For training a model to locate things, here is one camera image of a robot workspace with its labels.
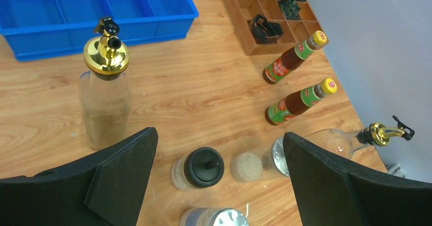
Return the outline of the blue label shaker jar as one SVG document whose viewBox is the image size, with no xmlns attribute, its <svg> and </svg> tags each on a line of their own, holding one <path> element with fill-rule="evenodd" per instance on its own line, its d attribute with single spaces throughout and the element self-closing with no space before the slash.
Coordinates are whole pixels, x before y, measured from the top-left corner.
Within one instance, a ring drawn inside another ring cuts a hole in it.
<svg viewBox="0 0 432 226">
<path fill-rule="evenodd" d="M 180 226 L 249 226 L 247 217 L 233 208 L 191 208 L 182 215 Z"/>
</svg>

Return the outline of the blue plastic divided bin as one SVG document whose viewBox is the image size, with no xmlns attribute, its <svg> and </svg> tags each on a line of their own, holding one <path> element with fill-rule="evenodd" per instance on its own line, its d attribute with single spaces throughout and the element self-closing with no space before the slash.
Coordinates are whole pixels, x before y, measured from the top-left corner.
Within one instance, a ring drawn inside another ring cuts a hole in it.
<svg viewBox="0 0 432 226">
<path fill-rule="evenodd" d="M 135 46 L 183 39 L 198 15 L 193 0 L 1 0 L 1 35 L 25 62 L 82 53 L 103 17 Z"/>
</svg>

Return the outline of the sauce bottle yellow cap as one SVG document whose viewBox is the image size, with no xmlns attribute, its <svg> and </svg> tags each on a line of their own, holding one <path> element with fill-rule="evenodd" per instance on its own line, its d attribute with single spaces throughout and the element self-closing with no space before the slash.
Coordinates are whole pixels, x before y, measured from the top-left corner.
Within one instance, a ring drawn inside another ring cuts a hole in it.
<svg viewBox="0 0 432 226">
<path fill-rule="evenodd" d="M 284 99 L 270 105 L 265 111 L 265 118 L 271 125 L 280 125 L 297 117 L 320 102 L 323 98 L 337 92 L 337 84 L 331 78 L 291 93 Z"/>
<path fill-rule="evenodd" d="M 287 50 L 263 70 L 263 79 L 275 84 L 296 70 L 315 51 L 328 42 L 326 34 L 316 30 L 309 38 Z"/>
</svg>

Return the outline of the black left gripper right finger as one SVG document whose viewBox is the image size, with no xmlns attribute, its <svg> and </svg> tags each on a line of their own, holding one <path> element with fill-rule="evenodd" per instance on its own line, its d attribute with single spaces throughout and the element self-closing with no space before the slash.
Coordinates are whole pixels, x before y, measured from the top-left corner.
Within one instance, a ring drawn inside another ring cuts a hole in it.
<svg viewBox="0 0 432 226">
<path fill-rule="evenodd" d="M 283 149 L 303 225 L 431 225 L 431 184 L 379 172 L 287 132 Z"/>
</svg>

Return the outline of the sauce bottle yellow cap near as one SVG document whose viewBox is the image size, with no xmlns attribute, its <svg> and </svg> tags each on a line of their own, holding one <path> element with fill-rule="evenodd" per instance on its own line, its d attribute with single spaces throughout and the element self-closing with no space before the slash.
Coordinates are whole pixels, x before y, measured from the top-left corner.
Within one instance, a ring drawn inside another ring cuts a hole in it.
<svg viewBox="0 0 432 226">
<path fill-rule="evenodd" d="M 331 78 L 291 93 L 284 99 L 270 105 L 265 111 L 265 118 L 271 125 L 280 125 L 297 117 L 320 102 L 323 98 L 337 92 L 337 84 Z"/>
</svg>

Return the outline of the silver lid powder jar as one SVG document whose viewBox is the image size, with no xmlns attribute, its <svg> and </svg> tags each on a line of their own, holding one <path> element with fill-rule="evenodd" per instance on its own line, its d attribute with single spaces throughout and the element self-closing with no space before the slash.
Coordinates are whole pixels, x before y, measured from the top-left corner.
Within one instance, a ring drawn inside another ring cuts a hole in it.
<svg viewBox="0 0 432 226">
<path fill-rule="evenodd" d="M 271 146 L 255 148 L 235 156 L 230 163 L 233 178 L 240 183 L 252 183 L 289 178 L 282 139 Z"/>
</svg>

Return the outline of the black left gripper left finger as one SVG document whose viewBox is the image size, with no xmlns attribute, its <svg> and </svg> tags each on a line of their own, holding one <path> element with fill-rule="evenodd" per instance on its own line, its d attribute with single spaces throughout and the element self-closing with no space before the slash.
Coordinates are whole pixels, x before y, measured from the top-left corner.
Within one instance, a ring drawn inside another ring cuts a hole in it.
<svg viewBox="0 0 432 226">
<path fill-rule="evenodd" d="M 157 143 L 147 127 L 34 176 L 1 179 L 1 225 L 136 225 Z"/>
</svg>

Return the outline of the sauce bottle yellow cap far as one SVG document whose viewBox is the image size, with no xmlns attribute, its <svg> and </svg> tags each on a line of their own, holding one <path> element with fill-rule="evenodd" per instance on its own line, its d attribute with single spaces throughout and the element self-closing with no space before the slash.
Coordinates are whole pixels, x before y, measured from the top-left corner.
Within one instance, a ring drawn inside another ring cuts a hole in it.
<svg viewBox="0 0 432 226">
<path fill-rule="evenodd" d="M 326 34 L 316 30 L 309 38 L 287 50 L 263 70 L 263 79 L 275 84 L 296 70 L 315 51 L 328 42 Z"/>
</svg>

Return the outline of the black lid seasoning jar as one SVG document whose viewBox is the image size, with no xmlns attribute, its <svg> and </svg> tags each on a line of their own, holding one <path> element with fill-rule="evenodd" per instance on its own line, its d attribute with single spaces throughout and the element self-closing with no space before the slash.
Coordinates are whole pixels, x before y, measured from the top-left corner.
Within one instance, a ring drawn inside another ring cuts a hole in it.
<svg viewBox="0 0 432 226">
<path fill-rule="evenodd" d="M 178 159 L 171 168 L 171 181 L 182 191 L 204 189 L 219 183 L 225 165 L 218 151 L 201 147 Z"/>
</svg>

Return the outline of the glass oil bottle gold spout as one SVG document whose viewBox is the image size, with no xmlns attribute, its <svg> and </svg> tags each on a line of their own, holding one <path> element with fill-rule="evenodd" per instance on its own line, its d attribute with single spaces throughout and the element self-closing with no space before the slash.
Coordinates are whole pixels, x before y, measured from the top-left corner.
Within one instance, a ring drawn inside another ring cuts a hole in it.
<svg viewBox="0 0 432 226">
<path fill-rule="evenodd" d="M 88 144 L 102 150 L 126 137 L 132 96 L 128 77 L 128 47 L 118 38 L 120 27 L 111 17 L 100 18 L 97 37 L 84 46 L 88 71 L 78 81 L 80 109 Z"/>
</svg>

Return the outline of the wooden compartment tray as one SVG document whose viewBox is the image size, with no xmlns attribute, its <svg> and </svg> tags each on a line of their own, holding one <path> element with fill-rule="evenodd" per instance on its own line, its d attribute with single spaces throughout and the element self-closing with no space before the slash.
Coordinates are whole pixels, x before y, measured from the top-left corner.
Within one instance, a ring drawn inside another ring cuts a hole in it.
<svg viewBox="0 0 432 226">
<path fill-rule="evenodd" d="M 324 31 L 308 2 L 297 2 L 299 20 L 287 20 L 278 0 L 223 0 L 236 36 L 245 55 L 283 53 L 306 40 L 316 30 Z M 259 44 L 254 39 L 250 22 L 256 15 L 281 26 L 283 35 L 274 43 Z"/>
</svg>

